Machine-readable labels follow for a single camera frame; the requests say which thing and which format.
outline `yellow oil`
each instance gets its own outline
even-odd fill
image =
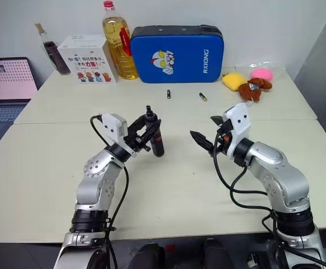
[[[121,28],[125,28],[128,36],[131,36],[128,26],[122,17],[108,17],[103,19],[102,27],[105,31],[106,38],[109,41],[109,49],[113,61],[118,69],[118,73],[126,80],[138,78],[138,72],[134,65],[133,57],[127,55],[123,50],[122,41],[119,36]]]

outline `white box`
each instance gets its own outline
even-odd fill
[[[79,83],[116,83],[118,72],[102,35],[72,35],[58,47]]]

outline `laptop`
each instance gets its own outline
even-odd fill
[[[26,57],[0,58],[0,139],[37,91]]]

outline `black cable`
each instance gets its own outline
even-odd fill
[[[100,137],[100,139],[107,145],[109,146],[108,142],[106,141],[106,139],[103,138],[103,136],[99,133],[99,131],[97,130],[95,124],[94,124],[94,119],[98,119],[100,122],[102,122],[102,116],[101,115],[96,115],[96,116],[92,116],[90,118],[90,124],[92,129],[95,131],[95,133]],[[110,224],[108,226],[107,232],[106,232],[106,236],[105,236],[105,241],[106,241],[106,253],[108,255],[108,260],[107,260],[107,268],[110,269],[110,253],[112,255],[112,259],[113,259],[113,264],[114,264],[114,268],[118,269],[118,263],[117,263],[117,258],[116,255],[114,253],[114,249],[111,243],[111,240],[109,239],[109,234],[113,229],[113,222],[118,214],[118,211],[123,203],[123,200],[128,192],[128,186],[129,186],[129,174],[128,174],[128,170],[126,167],[123,168],[124,172],[125,172],[125,188],[124,188],[124,192],[122,194],[122,197],[113,213],[113,216],[110,220]]]
[[[232,200],[232,202],[234,204],[236,204],[239,207],[242,208],[248,208],[248,209],[261,209],[261,210],[267,210],[269,212],[271,212],[271,209],[265,206],[247,206],[247,205],[243,205],[241,203],[239,203],[235,198],[234,198],[234,192],[232,191],[232,189],[234,189],[235,184],[239,181],[239,179],[241,179],[243,177],[243,175],[246,173],[248,167],[245,165],[244,166],[244,170],[234,179],[234,181],[231,184],[231,188],[229,189],[229,194],[230,194],[230,198]]]
[[[117,258],[116,258],[116,255],[114,253],[114,249],[113,249],[113,246],[111,244],[111,240],[109,239],[109,234],[110,232],[112,231],[112,228],[113,228],[113,222],[117,216],[117,213],[123,203],[123,200],[128,192],[128,186],[129,186],[129,174],[128,174],[128,170],[126,167],[123,168],[124,172],[125,172],[125,188],[124,188],[124,192],[122,194],[122,197],[113,213],[113,216],[110,220],[110,224],[108,226],[108,229],[107,229],[107,233],[106,233],[106,252],[107,252],[107,255],[108,255],[108,260],[110,259],[110,252],[111,252],[111,255],[112,255],[112,259],[113,259],[113,263],[114,263],[114,268],[115,269],[118,269],[118,264],[117,264]],[[107,268],[109,269],[110,268],[110,261],[108,261],[108,265],[107,265]]]
[[[114,268],[118,269],[117,258],[116,258],[116,254],[114,253],[114,249],[113,249],[113,246],[111,244],[111,240],[109,240],[109,249],[111,250],[111,253],[112,253]]]
[[[103,138],[103,136],[100,134],[100,132],[97,130],[95,124],[94,124],[94,119],[98,119],[100,122],[102,122],[102,115],[95,115],[90,118],[90,124],[92,129],[95,131],[95,133],[100,137],[100,139],[107,145],[109,146],[108,142],[106,139]]]
[[[214,141],[213,161],[214,161],[215,170],[217,171],[217,174],[218,174],[218,177],[219,177],[220,181],[224,184],[224,186],[226,188],[228,188],[232,192],[236,192],[236,193],[255,193],[255,194],[263,194],[263,195],[267,196],[266,192],[261,192],[261,191],[241,191],[241,190],[238,190],[238,189],[234,189],[233,187],[229,186],[229,184],[224,180],[222,174],[220,173],[220,169],[219,169],[219,165],[218,165],[218,161],[217,161],[217,148],[218,148],[219,135],[220,134],[217,133],[217,135],[215,137],[215,141]]]
[[[267,221],[268,219],[270,219],[270,214],[267,215],[266,217],[264,217],[262,219],[262,225],[265,227],[265,229],[267,229],[269,231],[269,233],[273,234],[272,230],[268,227],[268,225],[265,224],[265,221]]]

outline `white table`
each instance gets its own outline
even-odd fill
[[[127,162],[131,181],[113,239],[264,231],[260,221],[266,213],[230,201],[212,159],[190,138],[191,129],[212,140],[216,126],[165,120],[165,155],[158,158],[142,151]],[[250,134],[253,141],[281,149],[306,175],[314,221],[326,228],[326,134],[319,123],[253,118]],[[0,242],[61,242],[71,224],[83,165],[103,146],[88,123],[13,125],[0,142]],[[219,162],[228,182],[241,170],[224,156]],[[124,182],[121,173],[112,208]],[[262,186],[248,173],[237,188]],[[266,197],[258,195],[237,198],[268,205]]]
[[[316,115],[285,70],[263,92],[259,104],[250,108],[254,120],[316,119]],[[241,102],[238,92],[221,80],[198,84],[145,84],[119,80],[116,85],[79,84],[72,76],[54,72],[29,102],[15,123],[88,122],[98,113],[117,113],[132,122],[150,104],[164,122],[204,122]],[[171,99],[167,99],[167,90]],[[208,99],[203,102],[202,92]]]

